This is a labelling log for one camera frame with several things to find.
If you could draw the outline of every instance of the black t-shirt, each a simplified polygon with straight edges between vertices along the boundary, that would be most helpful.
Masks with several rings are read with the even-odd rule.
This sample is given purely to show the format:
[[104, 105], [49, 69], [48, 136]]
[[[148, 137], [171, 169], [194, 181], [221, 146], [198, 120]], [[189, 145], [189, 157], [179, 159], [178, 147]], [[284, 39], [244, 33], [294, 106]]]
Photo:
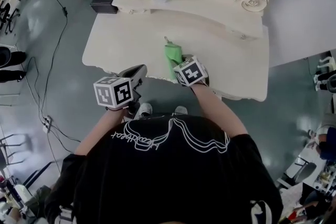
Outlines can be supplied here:
[[120, 124], [86, 157], [68, 156], [46, 201], [49, 223], [72, 202], [79, 224], [277, 223], [282, 212], [251, 137], [230, 140], [188, 115]]

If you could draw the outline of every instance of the electrical outlet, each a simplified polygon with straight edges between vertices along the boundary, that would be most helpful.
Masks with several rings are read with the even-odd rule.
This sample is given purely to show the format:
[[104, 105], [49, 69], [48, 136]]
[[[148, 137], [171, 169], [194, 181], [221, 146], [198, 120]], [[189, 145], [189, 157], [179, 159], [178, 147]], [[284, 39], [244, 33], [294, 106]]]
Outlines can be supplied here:
[[44, 120], [44, 125], [43, 125], [43, 131], [48, 134], [50, 131], [50, 126], [51, 126], [51, 117], [47, 116], [46, 120]]

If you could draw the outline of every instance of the black chair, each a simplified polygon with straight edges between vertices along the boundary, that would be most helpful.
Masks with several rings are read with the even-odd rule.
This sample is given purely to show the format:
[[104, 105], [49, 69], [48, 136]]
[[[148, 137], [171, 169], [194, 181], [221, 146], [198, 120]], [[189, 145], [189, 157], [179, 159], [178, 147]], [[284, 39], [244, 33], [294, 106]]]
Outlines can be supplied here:
[[14, 12], [10, 15], [9, 10], [11, 9], [11, 5], [9, 3], [6, 4], [4, 8], [0, 8], [0, 30], [3, 28], [3, 26], [6, 24], [5, 34], [8, 34], [9, 32], [13, 32], [11, 29], [12, 26], [12, 20], [14, 17], [20, 17], [19, 9], [15, 9]]

